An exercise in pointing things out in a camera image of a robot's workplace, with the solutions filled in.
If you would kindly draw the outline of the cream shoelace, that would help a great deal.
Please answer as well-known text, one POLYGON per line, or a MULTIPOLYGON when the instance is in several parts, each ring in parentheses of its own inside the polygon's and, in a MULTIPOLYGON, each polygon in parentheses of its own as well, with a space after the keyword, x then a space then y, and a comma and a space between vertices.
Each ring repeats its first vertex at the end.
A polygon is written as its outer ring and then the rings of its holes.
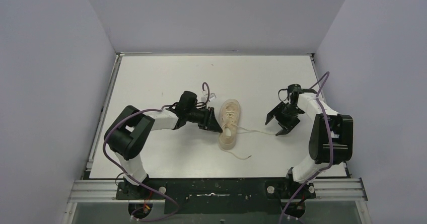
POLYGON ((247 129, 244 127, 240 127, 238 125, 238 116, 237 114, 227 111, 225 116, 222 117, 221 127, 223 132, 219 135, 218 145, 220 150, 233 155, 235 158, 239 160, 247 160, 252 156, 249 155, 247 157, 240 157, 237 154, 233 153, 231 149, 233 149, 236 145, 237 135, 242 133, 261 133, 266 135, 274 135, 274 133, 255 130, 255 129, 247 129))

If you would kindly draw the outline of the beige lace sneaker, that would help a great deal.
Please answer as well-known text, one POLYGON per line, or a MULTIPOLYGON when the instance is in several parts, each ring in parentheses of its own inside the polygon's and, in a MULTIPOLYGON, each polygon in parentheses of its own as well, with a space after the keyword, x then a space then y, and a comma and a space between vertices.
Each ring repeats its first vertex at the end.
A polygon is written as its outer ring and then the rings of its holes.
POLYGON ((235 99, 226 100, 219 113, 219 123, 223 132, 219 135, 219 145, 229 151, 234 148, 237 137, 237 125, 240 118, 240 104, 235 99))

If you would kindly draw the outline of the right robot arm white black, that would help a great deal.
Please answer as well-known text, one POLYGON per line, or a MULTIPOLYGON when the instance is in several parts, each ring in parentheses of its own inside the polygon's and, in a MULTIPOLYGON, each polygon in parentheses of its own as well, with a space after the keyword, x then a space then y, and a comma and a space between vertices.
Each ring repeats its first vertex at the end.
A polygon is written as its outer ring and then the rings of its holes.
POLYGON ((353 118, 330 108, 314 89, 304 89, 299 84, 289 85, 285 101, 277 104, 266 116, 266 124, 272 119, 281 129, 277 136, 289 134, 299 123, 299 115, 312 120, 308 142, 308 155, 291 168, 289 180, 283 183, 284 193, 296 197, 303 191, 304 182, 310 182, 320 173, 339 165, 352 157, 353 118))

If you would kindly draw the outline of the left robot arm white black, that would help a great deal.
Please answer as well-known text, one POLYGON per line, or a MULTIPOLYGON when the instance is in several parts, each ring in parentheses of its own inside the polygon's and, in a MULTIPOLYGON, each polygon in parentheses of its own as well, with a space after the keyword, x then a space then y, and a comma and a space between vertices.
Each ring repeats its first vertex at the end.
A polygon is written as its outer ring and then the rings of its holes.
POLYGON ((104 135, 107 147, 116 154, 119 165, 130 183, 129 191, 136 198, 149 192, 148 177, 140 157, 149 134, 156 130, 177 130, 187 122, 202 130, 222 133, 213 107, 197 106, 197 95, 185 91, 179 101, 165 109, 139 110, 126 106, 104 135))

